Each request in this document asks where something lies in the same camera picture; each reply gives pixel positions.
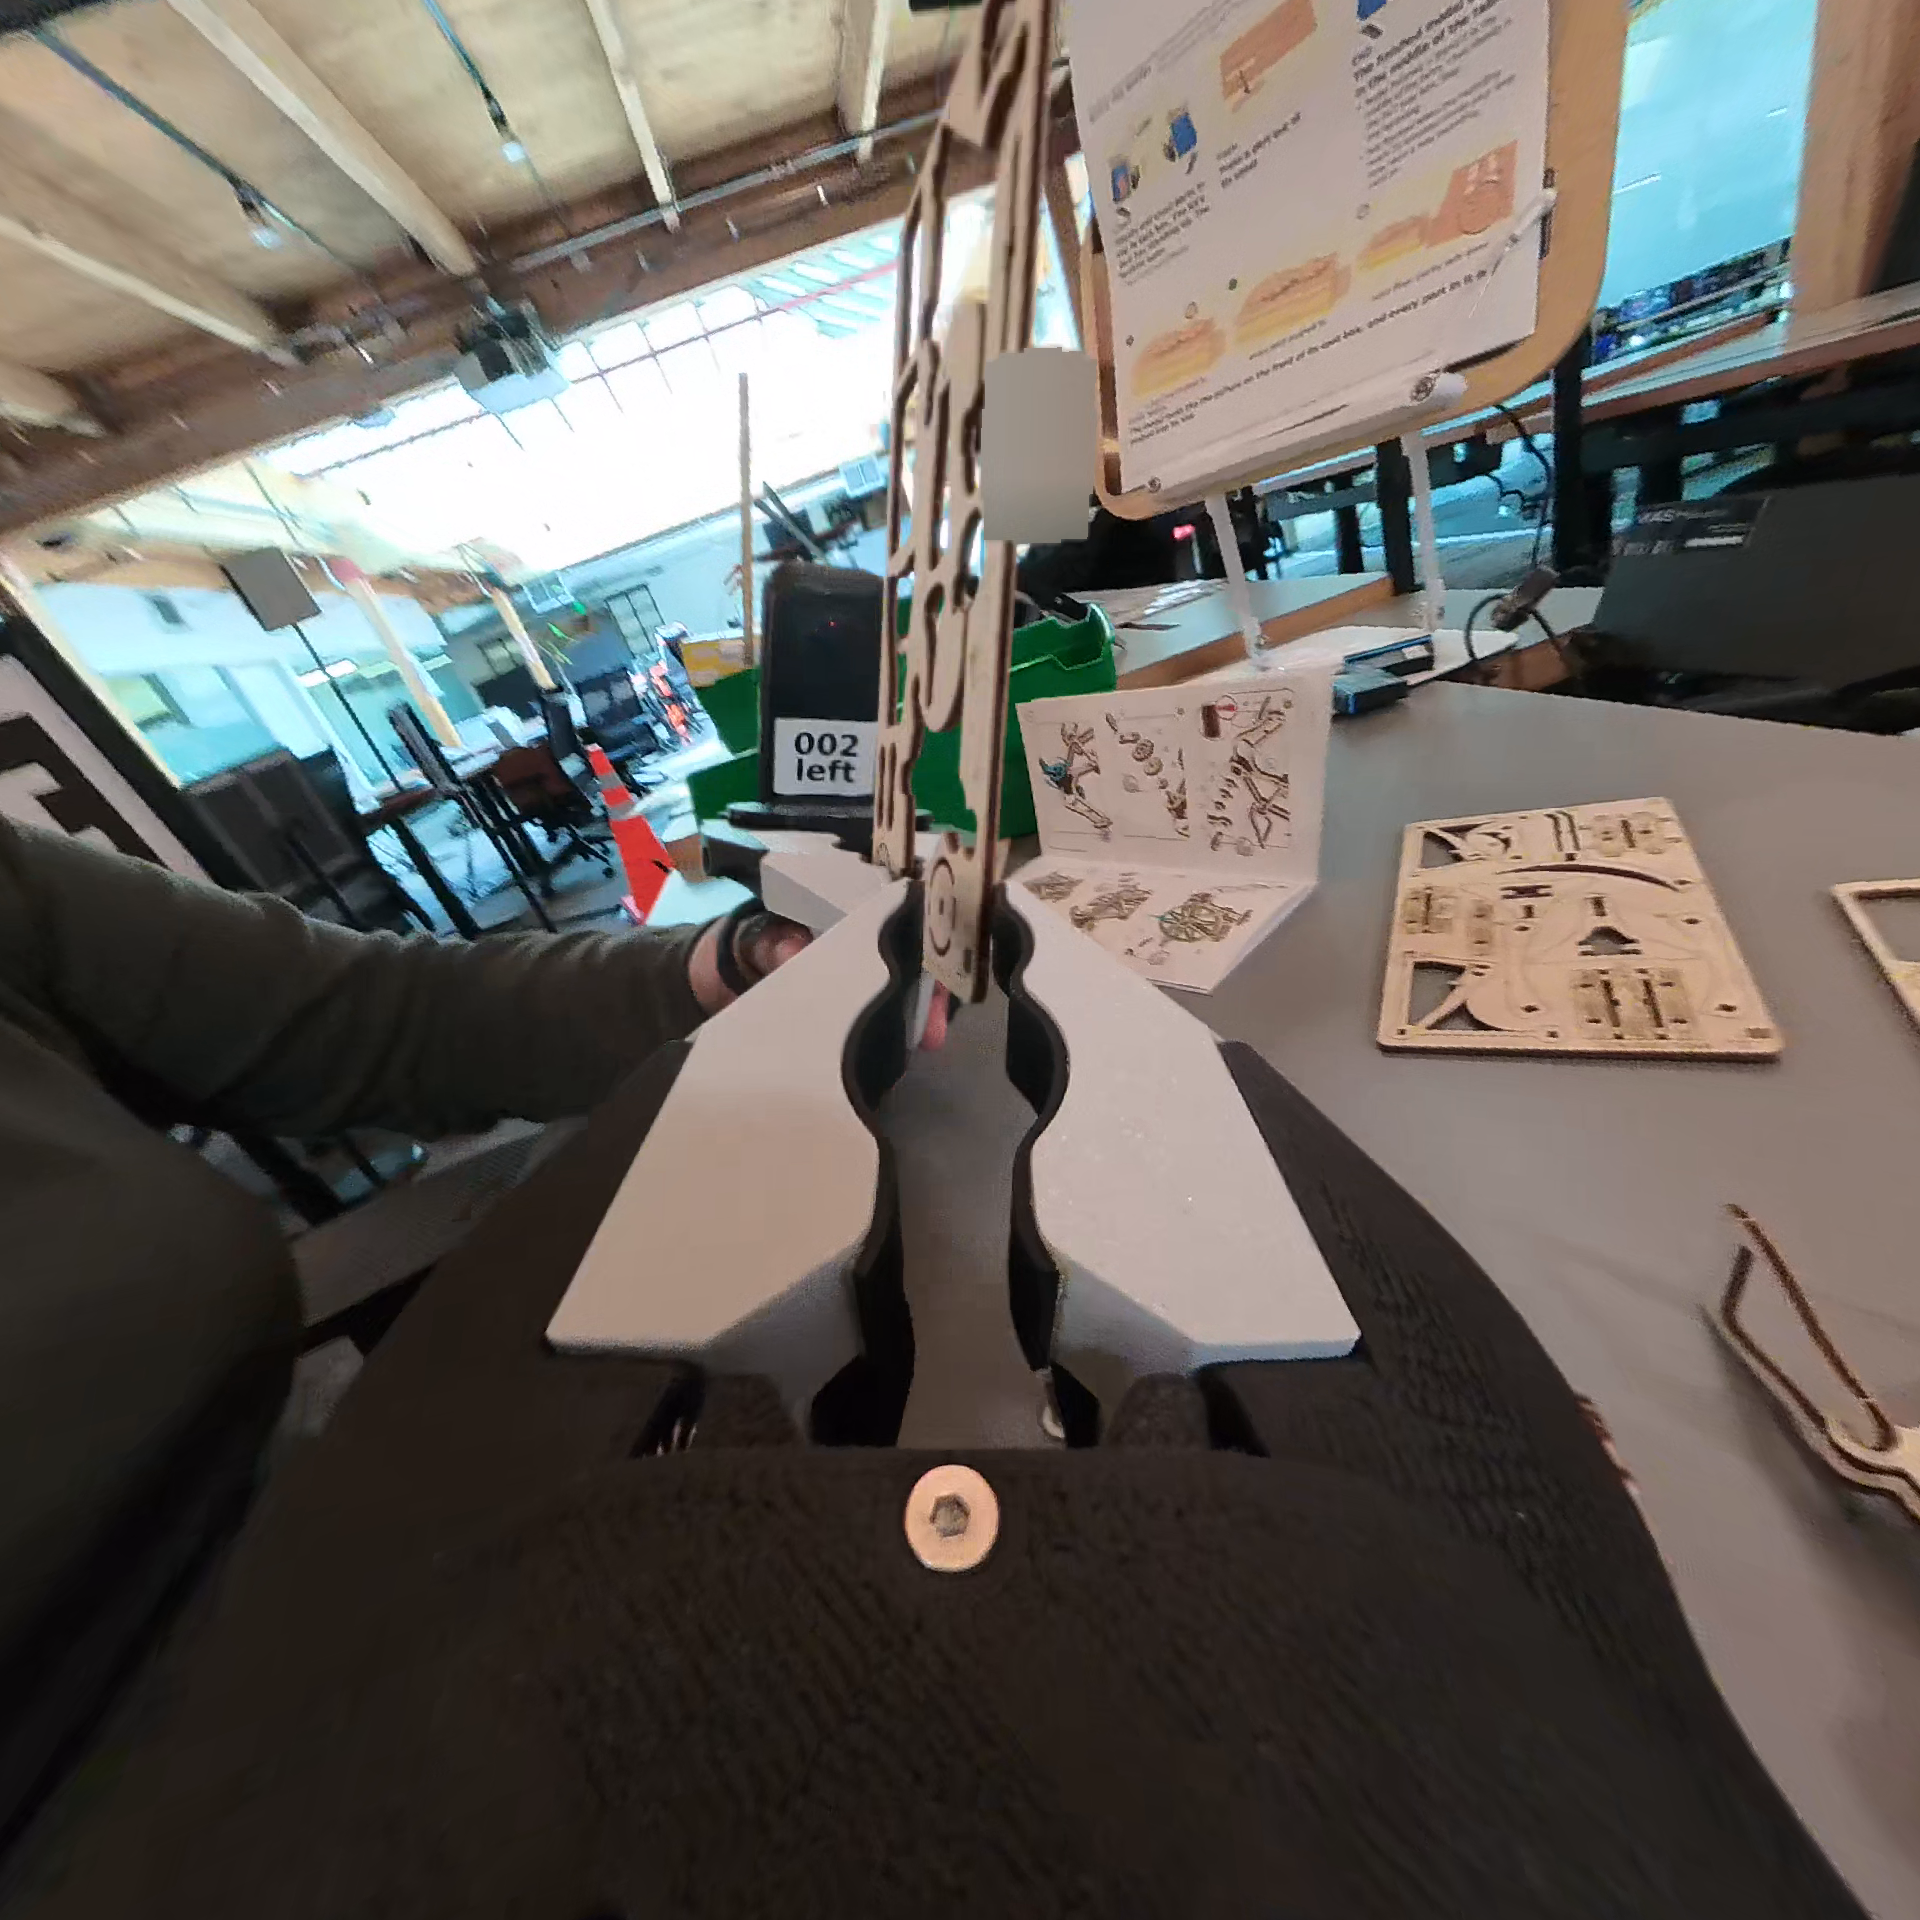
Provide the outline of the orange traffic cone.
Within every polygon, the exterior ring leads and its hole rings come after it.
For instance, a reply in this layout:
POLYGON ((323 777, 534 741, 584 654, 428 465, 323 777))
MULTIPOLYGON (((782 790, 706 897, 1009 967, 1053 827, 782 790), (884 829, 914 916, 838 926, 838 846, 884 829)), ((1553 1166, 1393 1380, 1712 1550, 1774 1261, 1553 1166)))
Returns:
POLYGON ((608 832, 626 885, 622 912, 629 920, 643 926, 654 916, 665 885, 680 869, 643 813, 633 790, 625 785, 605 749, 588 741, 584 753, 593 771, 600 800, 603 803, 608 832))

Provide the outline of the blue device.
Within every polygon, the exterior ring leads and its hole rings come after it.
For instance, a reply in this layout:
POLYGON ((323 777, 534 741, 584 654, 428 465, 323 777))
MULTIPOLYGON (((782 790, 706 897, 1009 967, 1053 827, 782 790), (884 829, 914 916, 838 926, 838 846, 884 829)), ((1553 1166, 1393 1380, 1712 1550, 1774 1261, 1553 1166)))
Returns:
POLYGON ((1412 633, 1345 656, 1332 677, 1332 717, 1349 720, 1402 703, 1437 670, 1432 633, 1412 633))

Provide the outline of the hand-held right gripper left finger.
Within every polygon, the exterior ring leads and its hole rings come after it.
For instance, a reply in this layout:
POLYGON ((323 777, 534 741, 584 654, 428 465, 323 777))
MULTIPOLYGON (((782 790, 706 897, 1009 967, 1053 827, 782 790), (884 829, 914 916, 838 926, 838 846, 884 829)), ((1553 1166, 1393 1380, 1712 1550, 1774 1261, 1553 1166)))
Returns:
POLYGON ((914 1377, 881 1104, 916 1044, 918 886, 888 880, 667 1048, 664 1100, 544 1340, 766 1380, 804 1438, 891 1446, 914 1377))

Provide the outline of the wooden sheet frame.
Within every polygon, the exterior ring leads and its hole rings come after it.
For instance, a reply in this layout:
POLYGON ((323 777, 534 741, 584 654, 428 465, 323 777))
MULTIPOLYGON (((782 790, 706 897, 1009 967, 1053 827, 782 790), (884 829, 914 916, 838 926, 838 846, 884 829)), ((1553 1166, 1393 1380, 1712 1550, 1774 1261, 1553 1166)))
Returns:
POLYGON ((1907 880, 1842 880, 1830 886, 1846 926, 1861 942, 1866 956, 1888 983, 1910 1027, 1918 1027, 1918 957, 1901 956, 1894 942, 1877 920, 1877 909, 1890 902, 1914 904, 1918 878, 1907 880))

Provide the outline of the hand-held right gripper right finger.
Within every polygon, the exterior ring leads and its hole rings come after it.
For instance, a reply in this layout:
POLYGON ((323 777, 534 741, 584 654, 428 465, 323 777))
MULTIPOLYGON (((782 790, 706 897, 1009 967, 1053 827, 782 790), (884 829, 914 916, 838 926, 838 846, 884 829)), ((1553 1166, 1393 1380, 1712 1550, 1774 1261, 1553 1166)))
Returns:
POLYGON ((1230 1052, 1028 889, 1001 889, 1014 1150, 1009 1294, 1046 1430, 1091 1446, 1132 1388, 1347 1359, 1361 1327, 1230 1052))

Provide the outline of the ceiling mounted unit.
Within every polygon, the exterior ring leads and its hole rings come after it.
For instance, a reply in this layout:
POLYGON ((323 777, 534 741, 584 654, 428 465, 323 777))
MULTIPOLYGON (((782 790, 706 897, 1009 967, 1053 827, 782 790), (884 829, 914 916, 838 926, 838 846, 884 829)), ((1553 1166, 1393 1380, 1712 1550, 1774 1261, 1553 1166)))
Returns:
POLYGON ((509 415, 570 388, 557 347, 529 304, 481 304, 454 332, 453 375, 490 415, 509 415))

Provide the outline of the large wooden parts sheet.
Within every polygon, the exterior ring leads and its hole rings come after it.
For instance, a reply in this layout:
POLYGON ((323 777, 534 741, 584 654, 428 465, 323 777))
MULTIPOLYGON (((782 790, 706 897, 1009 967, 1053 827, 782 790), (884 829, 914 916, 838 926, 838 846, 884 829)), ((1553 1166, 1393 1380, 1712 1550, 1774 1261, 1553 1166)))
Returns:
POLYGON ((1717 1064, 1786 1048, 1666 798, 1411 822, 1376 1041, 1717 1064))

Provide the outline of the green plastic bin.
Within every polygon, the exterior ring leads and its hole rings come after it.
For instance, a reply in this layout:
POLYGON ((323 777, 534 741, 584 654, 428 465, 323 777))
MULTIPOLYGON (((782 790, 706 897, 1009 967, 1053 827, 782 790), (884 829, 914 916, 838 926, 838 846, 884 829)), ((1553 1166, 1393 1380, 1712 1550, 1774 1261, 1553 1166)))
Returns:
MULTIPOLYGON (((1044 700, 1106 697, 1118 688, 1113 623, 1099 611, 1076 621, 1044 614, 1012 635, 1010 711, 1001 742, 998 839, 1038 835, 1038 805, 1025 763, 1025 735, 1017 708, 1044 700)), ((761 742, 761 671, 739 668, 708 686, 697 686, 702 705, 730 757, 689 775, 689 798, 697 817, 717 817, 737 803, 756 803, 761 742)), ((921 745, 914 795, 937 827, 974 832, 958 772, 958 733, 928 733, 921 745)))

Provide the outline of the person's left hand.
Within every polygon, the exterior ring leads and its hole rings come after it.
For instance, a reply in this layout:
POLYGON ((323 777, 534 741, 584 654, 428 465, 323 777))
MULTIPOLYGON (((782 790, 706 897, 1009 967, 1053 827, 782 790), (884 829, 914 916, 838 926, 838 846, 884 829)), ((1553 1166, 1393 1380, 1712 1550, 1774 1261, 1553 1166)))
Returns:
POLYGON ((758 901, 706 923, 689 952, 689 990, 702 1020, 723 1014, 811 943, 811 932, 758 901))

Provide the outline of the hanging dark monitor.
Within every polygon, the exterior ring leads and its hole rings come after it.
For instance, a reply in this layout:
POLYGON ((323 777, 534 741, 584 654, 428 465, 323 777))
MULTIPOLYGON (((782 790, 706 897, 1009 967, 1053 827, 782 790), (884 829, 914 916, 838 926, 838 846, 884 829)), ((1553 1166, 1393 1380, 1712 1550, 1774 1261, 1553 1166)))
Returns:
POLYGON ((296 559, 275 547, 225 556, 220 571, 265 633, 297 630, 321 616, 321 604, 296 559))

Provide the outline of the small wooden parts sheet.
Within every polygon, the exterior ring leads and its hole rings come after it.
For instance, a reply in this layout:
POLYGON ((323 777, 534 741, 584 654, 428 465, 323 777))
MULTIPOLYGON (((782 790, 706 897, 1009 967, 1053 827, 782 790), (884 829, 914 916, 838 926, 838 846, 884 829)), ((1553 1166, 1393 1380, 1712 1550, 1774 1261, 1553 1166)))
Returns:
POLYGON ((924 967, 956 1001, 980 1001, 992 972, 1017 551, 986 529, 988 368, 1034 342, 1057 14, 980 7, 898 247, 870 855, 918 878, 924 967), (988 292, 939 323, 968 160, 992 164, 988 292))

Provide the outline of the person's left arm, dark sleeve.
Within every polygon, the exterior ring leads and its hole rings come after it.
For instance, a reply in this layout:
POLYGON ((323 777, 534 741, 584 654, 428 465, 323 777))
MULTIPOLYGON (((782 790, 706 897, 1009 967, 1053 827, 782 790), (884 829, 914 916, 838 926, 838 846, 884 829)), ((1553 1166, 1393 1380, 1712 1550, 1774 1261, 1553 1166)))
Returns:
POLYGON ((84 1067, 4 1037, 4 1841, 249 1499, 299 1326, 270 1207, 84 1067))

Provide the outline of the partly assembled wooden model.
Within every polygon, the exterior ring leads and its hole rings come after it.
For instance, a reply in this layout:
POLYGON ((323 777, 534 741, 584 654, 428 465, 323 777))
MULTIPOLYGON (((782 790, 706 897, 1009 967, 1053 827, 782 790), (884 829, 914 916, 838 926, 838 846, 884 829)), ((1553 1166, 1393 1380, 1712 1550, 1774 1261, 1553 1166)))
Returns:
POLYGON ((1861 1496, 1918 1523, 1918 1429, 1894 1417, 1842 1349, 1780 1243, 1741 1204, 1722 1208, 1736 1251, 1710 1320, 1798 1448, 1861 1496))

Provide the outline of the folded instruction booklet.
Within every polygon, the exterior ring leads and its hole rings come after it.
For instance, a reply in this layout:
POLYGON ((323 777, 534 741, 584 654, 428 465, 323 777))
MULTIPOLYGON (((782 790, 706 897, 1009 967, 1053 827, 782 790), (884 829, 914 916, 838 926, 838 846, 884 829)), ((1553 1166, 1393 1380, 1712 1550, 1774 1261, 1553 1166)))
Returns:
POLYGON ((1017 711, 1040 847, 1014 886, 1210 995, 1317 886, 1337 656, 1017 711))

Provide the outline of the black and white sign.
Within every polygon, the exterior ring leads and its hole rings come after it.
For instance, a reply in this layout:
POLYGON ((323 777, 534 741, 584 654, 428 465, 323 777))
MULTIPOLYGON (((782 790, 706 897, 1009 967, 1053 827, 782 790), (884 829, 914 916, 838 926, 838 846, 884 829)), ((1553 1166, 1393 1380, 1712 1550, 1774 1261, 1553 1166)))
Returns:
POLYGON ((24 614, 3 621, 3 811, 185 878, 232 878, 144 739, 24 614))

